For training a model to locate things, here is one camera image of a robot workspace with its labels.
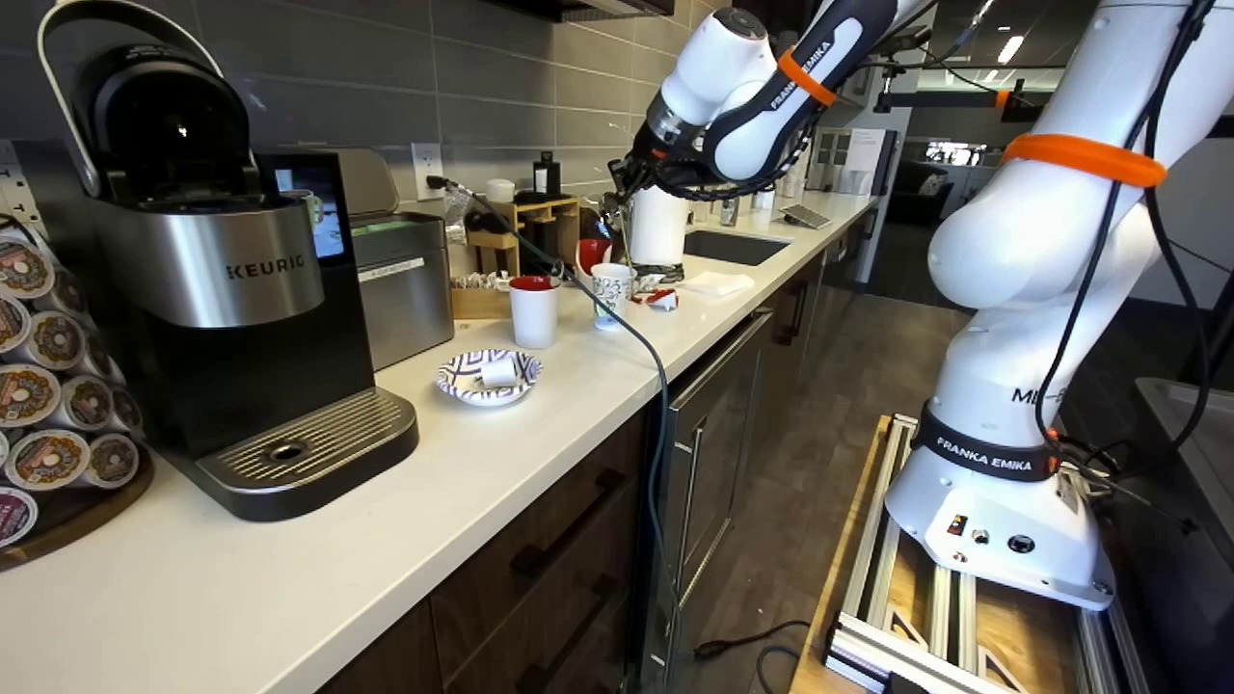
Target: coffee pod carousel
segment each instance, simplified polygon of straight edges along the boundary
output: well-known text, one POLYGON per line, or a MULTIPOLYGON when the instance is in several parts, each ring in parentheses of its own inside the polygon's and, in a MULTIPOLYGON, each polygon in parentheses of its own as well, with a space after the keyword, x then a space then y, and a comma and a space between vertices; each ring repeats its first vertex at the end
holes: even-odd
POLYGON ((107 526, 151 479, 142 415, 78 280, 0 212, 0 569, 107 526))

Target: dishwasher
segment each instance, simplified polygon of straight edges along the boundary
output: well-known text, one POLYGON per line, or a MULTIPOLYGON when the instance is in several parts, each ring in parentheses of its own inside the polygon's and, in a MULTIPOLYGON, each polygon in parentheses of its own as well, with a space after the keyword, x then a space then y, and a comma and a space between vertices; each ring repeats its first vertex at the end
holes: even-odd
POLYGON ((727 537, 751 459, 749 407, 772 311, 751 311, 673 387, 673 450, 657 475, 660 553, 644 618, 642 690, 679 694, 693 680, 693 644, 722 592, 727 537))

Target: saucer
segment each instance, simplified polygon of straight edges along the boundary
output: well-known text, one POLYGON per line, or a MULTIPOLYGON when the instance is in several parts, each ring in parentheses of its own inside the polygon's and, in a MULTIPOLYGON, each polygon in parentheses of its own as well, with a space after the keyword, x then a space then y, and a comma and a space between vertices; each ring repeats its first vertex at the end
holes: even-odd
POLYGON ((533 394, 535 374, 542 374, 542 364, 521 352, 464 352, 437 374, 437 391, 475 407, 504 407, 533 394), (504 364, 504 360, 513 360, 518 382, 486 387, 482 382, 486 364, 504 364))

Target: keurig coffee maker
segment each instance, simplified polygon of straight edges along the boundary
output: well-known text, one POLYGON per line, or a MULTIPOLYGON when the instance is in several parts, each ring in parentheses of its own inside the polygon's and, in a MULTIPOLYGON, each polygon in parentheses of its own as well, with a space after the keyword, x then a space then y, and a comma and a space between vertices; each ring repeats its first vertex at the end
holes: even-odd
POLYGON ((418 415, 376 391, 341 162, 255 158, 211 53, 142 5, 53 5, 39 63, 85 186, 51 243, 89 288, 155 450, 251 520, 317 510, 405 459, 418 415))

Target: kitchen counter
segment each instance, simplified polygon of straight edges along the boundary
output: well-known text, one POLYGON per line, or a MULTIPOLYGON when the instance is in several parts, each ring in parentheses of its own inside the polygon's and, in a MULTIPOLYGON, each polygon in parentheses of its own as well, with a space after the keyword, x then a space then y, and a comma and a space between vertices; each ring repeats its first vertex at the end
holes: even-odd
MULTIPOLYGON (((803 206, 831 225, 738 225, 734 233, 790 248, 764 267, 686 256, 677 311, 629 308, 673 376, 842 240, 872 199, 803 206), (741 294, 713 294, 718 277, 749 280, 741 294)), ((378 387, 418 403, 421 446, 322 513, 242 526, 157 461, 146 497, 107 528, 0 574, 0 690, 302 694, 328 682, 657 398, 647 352, 624 333, 596 333, 575 288, 562 294, 557 347, 527 352, 544 364, 527 402, 466 407, 437 394, 434 376, 453 355, 504 343, 508 324, 461 324, 453 343, 382 370, 378 387)))

